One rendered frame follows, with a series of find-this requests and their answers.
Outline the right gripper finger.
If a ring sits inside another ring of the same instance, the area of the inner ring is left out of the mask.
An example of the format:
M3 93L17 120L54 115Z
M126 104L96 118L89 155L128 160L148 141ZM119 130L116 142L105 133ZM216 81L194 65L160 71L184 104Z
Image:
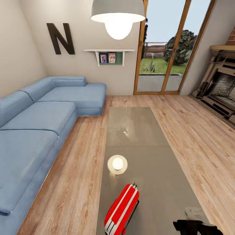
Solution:
M178 225L177 221L176 222L173 221L173 225L174 225L174 227L177 231L180 231L180 228L179 228L179 225Z

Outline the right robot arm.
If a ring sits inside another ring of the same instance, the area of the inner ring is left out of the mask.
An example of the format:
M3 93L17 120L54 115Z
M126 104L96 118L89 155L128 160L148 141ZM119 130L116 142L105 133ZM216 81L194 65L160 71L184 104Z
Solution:
M173 221L175 229L181 235L223 235L217 226L195 219L195 216L205 216L201 208L185 207L184 213L187 215L186 220Z

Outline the radio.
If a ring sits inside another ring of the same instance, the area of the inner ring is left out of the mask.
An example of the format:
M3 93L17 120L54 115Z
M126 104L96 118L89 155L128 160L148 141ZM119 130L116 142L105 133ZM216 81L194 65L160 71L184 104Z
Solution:
M135 183L127 184L119 197L111 205L106 218L104 220L105 234L106 235L124 235L127 225L129 224L138 204L139 204L139 191ZM137 203L127 225L124 228L135 204Z

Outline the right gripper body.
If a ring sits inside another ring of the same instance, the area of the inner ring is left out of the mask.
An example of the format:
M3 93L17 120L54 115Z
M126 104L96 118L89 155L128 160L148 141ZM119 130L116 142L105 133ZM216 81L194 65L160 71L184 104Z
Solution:
M200 220L177 220L181 235L193 235L193 225L203 223Z

